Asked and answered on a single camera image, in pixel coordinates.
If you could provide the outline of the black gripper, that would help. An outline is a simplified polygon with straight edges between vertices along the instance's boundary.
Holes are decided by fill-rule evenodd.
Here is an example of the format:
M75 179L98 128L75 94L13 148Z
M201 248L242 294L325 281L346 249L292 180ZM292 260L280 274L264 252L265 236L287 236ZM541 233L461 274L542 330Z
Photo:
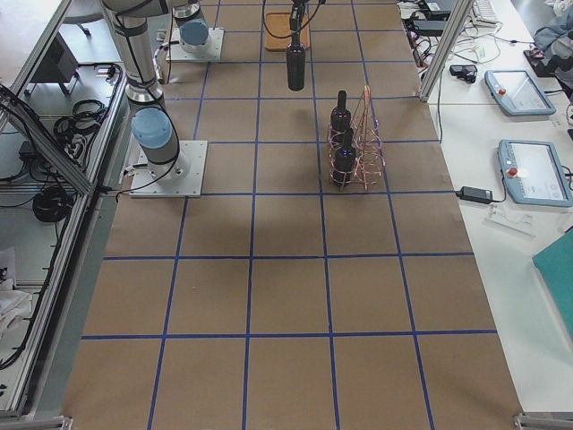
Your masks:
M289 14L288 19L290 38L299 36L302 30L305 28L304 16L306 15L308 9L308 0L293 0L292 3L291 13Z

